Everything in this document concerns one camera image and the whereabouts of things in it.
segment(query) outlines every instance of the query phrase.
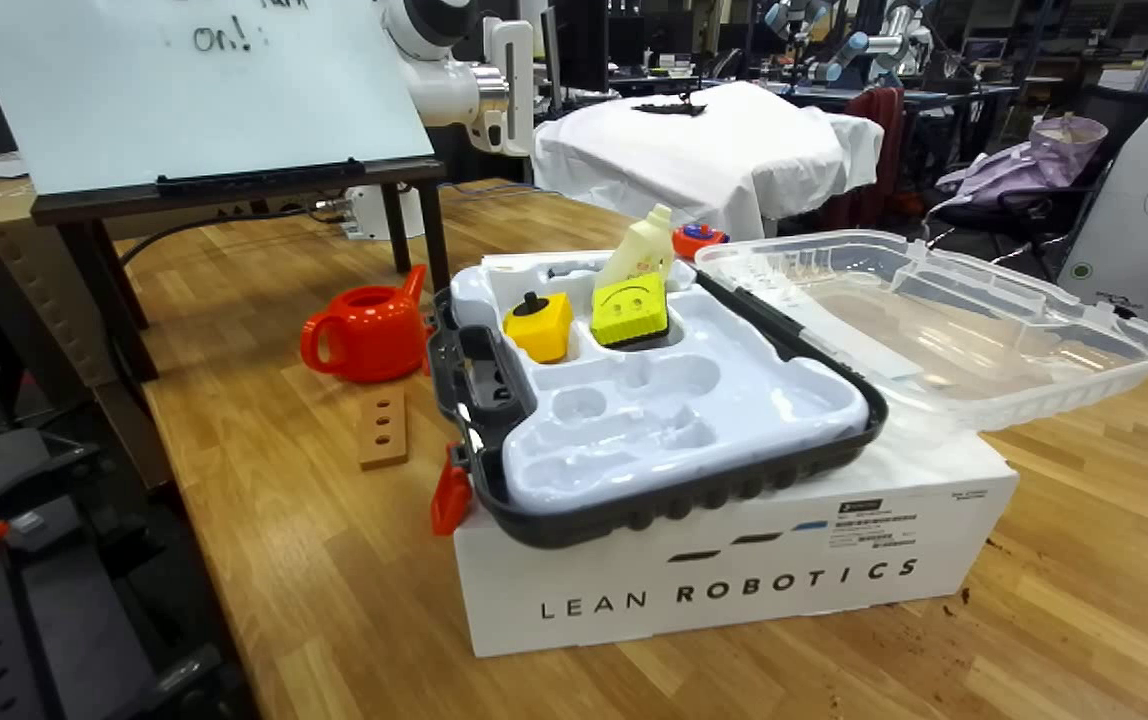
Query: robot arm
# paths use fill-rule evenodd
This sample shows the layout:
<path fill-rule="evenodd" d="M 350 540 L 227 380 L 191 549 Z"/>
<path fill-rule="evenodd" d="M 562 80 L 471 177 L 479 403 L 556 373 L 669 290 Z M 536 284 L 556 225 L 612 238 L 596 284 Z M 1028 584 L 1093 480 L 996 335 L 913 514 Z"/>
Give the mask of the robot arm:
<path fill-rule="evenodd" d="M 531 155 L 531 25 L 483 19 L 483 63 L 454 55 L 475 25 L 471 0 L 371 0 L 404 61 L 426 127 L 464 122 L 479 150 Z"/>

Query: easel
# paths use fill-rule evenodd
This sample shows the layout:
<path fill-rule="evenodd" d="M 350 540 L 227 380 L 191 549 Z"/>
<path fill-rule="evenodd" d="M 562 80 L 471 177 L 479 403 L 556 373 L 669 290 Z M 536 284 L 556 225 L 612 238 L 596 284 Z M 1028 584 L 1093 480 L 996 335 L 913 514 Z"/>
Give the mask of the easel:
<path fill-rule="evenodd" d="M 440 180 L 444 180 L 444 162 L 434 155 L 380 158 L 380 162 L 350 158 L 333 166 L 155 180 L 147 187 L 110 187 L 110 192 L 62 192 L 62 195 L 42 195 L 34 216 L 42 225 L 56 225 L 56 230 L 65 235 L 89 290 L 96 296 L 114 350 L 122 350 L 129 380 L 141 383 L 141 380 L 155 380 L 155 362 L 141 345 L 141 329 L 147 329 L 147 320 L 114 246 L 106 221 L 162 213 L 162 206 L 261 201 L 268 192 L 340 192 L 352 183 L 380 183 L 386 216 L 394 229 L 394 256 L 398 256 L 398 267 L 408 270 L 413 256 L 408 256 L 408 230 L 404 230 L 404 213 L 402 213 L 402 183 L 413 183 L 419 192 L 419 213 L 426 213 L 426 246 L 429 246 L 434 286 L 440 290 L 450 286 Z"/>

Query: cardboard box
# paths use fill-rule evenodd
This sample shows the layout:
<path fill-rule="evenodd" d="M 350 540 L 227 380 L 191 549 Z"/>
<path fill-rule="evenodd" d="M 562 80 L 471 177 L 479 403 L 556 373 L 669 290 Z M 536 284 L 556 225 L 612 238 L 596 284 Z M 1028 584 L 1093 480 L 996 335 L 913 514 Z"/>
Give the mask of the cardboard box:
<path fill-rule="evenodd" d="M 949 596 L 1012 489 L 1017 471 L 982 435 L 892 419 L 850 468 L 562 552 L 471 512 L 455 527 L 471 648 L 507 655 Z"/>

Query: wooden tabletop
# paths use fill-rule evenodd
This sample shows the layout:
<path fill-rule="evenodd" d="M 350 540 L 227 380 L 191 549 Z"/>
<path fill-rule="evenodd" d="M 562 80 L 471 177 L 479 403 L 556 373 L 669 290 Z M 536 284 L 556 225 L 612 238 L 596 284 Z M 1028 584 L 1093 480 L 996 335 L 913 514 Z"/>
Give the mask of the wooden tabletop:
<path fill-rule="evenodd" d="M 454 267 L 612 242 L 622 216 L 521 183 L 444 187 Z M 1148 714 L 1148 383 L 987 435 L 1019 489 L 969 590 L 895 606 L 475 660 L 429 535 L 454 429 L 404 380 L 413 454 L 359 468 L 359 397 L 296 329 L 386 242 L 216 225 L 132 264 L 147 403 L 264 714 Z"/>

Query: transparent container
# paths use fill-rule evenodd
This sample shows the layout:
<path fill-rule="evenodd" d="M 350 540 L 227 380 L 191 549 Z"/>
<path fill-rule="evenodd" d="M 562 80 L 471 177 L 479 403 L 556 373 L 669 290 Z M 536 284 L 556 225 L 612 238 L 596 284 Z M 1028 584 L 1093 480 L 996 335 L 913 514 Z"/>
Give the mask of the transparent container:
<path fill-rule="evenodd" d="M 698 267 L 803 323 L 895 406 L 949 429 L 1072 412 L 1148 377 L 1148 320 L 887 230 L 715 242 Z"/>

